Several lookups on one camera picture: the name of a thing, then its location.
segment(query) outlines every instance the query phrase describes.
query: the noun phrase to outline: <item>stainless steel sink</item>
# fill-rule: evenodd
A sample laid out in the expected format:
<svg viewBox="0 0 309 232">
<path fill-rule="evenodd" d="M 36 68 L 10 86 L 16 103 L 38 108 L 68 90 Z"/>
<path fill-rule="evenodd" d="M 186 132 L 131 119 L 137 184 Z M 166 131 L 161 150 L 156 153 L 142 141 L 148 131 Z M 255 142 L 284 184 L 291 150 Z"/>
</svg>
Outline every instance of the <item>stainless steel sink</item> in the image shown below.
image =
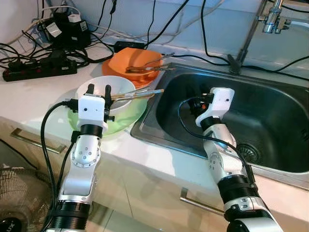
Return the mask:
<svg viewBox="0 0 309 232">
<path fill-rule="evenodd" d="M 149 100 L 147 110 L 134 125 L 132 136 L 207 159 L 202 140 L 188 134 L 177 118 L 182 100 L 212 87 L 230 87 L 235 96 L 223 122 L 235 136 L 237 149 L 256 174 L 309 189 L 309 93 L 305 87 L 247 76 L 171 64 L 157 88 L 165 92 Z M 182 118 L 195 125 L 189 106 Z"/>
</svg>

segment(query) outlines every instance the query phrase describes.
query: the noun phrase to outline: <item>orange bowl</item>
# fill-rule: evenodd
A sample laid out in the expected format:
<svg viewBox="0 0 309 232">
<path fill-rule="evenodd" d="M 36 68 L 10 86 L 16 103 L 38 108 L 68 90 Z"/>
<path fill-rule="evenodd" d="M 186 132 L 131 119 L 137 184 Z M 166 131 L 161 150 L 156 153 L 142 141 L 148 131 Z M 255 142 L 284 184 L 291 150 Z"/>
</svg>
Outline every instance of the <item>orange bowl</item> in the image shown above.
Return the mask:
<svg viewBox="0 0 309 232">
<path fill-rule="evenodd" d="M 161 58 L 161 54 L 158 52 L 127 47 L 113 56 L 109 63 L 109 67 L 122 75 L 143 76 L 153 73 L 154 71 L 148 71 L 144 73 L 126 73 L 126 68 L 129 66 L 142 67 L 147 62 L 159 58 Z M 147 67 L 153 67 L 162 64 L 163 61 L 159 60 L 150 63 L 147 65 Z"/>
<path fill-rule="evenodd" d="M 129 76 L 129 75 L 123 75 L 121 73 L 118 73 L 111 69 L 109 67 L 110 59 L 106 60 L 102 64 L 102 74 L 103 75 L 114 75 L 114 76 L 121 76 L 128 80 L 130 80 L 136 89 L 145 87 L 152 83 L 159 75 L 159 71 L 152 72 L 149 75 L 143 75 L 143 76 Z"/>
</svg>

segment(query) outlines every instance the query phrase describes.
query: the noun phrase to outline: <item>countertop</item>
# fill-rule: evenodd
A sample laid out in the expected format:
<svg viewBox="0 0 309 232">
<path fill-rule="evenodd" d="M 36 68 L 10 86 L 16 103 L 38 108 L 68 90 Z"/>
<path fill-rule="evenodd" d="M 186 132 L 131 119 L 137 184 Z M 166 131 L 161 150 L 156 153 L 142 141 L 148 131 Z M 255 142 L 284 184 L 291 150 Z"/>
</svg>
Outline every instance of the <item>countertop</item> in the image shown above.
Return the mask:
<svg viewBox="0 0 309 232">
<path fill-rule="evenodd" d="M 91 58 L 97 59 L 107 55 L 108 51 L 101 47 L 93 47 L 88 53 Z M 192 59 L 169 58 L 167 62 L 169 61 L 227 71 L 226 67 L 210 66 Z M 250 70 L 243 71 L 243 74 L 309 87 L 307 81 L 278 74 Z M 1 79 L 0 119 L 39 134 L 42 119 L 53 104 L 74 98 L 75 91 L 81 84 L 101 75 L 101 64 L 90 64 L 79 69 L 74 75 L 16 82 L 4 82 Z M 153 82 L 154 87 L 161 76 L 162 74 Z M 56 109 L 50 115 L 45 129 L 47 138 L 69 143 L 72 128 L 67 115 L 68 108 L 65 107 Z M 123 162 L 186 188 L 220 198 L 207 168 L 207 160 L 135 139 L 130 135 L 131 127 L 102 140 L 103 159 Z M 271 210 L 309 222 L 309 191 L 257 175 L 256 181 L 261 197 Z"/>
</svg>

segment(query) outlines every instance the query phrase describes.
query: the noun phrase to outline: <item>white bowl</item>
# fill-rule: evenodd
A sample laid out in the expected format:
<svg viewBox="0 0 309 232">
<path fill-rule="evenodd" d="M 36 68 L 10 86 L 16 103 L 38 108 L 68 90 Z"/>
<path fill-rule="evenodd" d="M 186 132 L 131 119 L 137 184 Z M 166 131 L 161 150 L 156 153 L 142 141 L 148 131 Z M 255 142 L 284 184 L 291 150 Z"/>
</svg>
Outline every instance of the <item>white bowl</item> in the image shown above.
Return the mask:
<svg viewBox="0 0 309 232">
<path fill-rule="evenodd" d="M 111 95 L 114 94 L 120 94 L 120 93 L 127 93 L 130 91 L 135 90 L 134 84 L 120 76 L 99 76 L 96 78 L 93 78 L 89 81 L 86 81 L 83 83 L 76 91 L 76 97 L 80 99 L 82 95 L 84 95 L 88 89 L 89 84 L 94 84 L 94 94 L 96 95 L 105 95 L 105 86 L 110 85 L 112 87 Z M 120 112 L 124 111 L 132 100 L 127 101 L 117 101 L 111 106 L 110 115 L 114 116 L 119 114 Z"/>
</svg>

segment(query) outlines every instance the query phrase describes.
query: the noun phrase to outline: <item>drawer handle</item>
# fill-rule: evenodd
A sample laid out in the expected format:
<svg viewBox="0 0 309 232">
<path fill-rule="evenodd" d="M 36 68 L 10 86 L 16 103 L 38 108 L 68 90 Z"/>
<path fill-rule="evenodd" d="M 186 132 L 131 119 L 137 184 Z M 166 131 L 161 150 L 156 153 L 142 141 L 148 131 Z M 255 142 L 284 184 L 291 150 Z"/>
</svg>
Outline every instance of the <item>drawer handle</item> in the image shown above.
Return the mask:
<svg viewBox="0 0 309 232">
<path fill-rule="evenodd" d="M 214 208 L 214 207 L 211 207 L 209 205 L 197 202 L 197 201 L 192 200 L 190 198 L 187 198 L 187 193 L 188 193 L 188 189 L 187 188 L 182 188 L 182 191 L 180 193 L 180 200 L 182 202 L 186 202 L 188 204 L 194 205 L 196 207 L 199 207 L 201 209 L 204 209 L 206 211 L 209 211 L 211 213 L 214 213 L 214 214 L 217 214 L 217 215 L 220 215 L 220 216 L 224 217 L 224 211 L 222 211 L 220 209 L 217 209 L 217 208 Z"/>
<path fill-rule="evenodd" d="M 19 139 L 21 141 L 24 141 L 26 143 L 29 143 L 29 144 L 32 144 L 32 145 L 35 145 L 35 146 L 39 146 L 39 147 L 42 147 L 42 144 L 32 140 L 32 139 L 28 139 L 26 137 L 23 137 L 20 135 L 20 132 L 22 132 L 21 129 L 19 128 L 16 128 L 12 133 L 11 133 L 11 136 L 13 138 L 16 138 L 16 139 Z M 53 148 L 53 147 L 50 147 L 50 146 L 46 146 L 46 149 L 48 151 L 51 151 L 51 152 L 54 152 L 56 154 L 60 154 L 64 149 L 66 148 L 65 145 L 60 145 L 58 148 Z"/>
</svg>

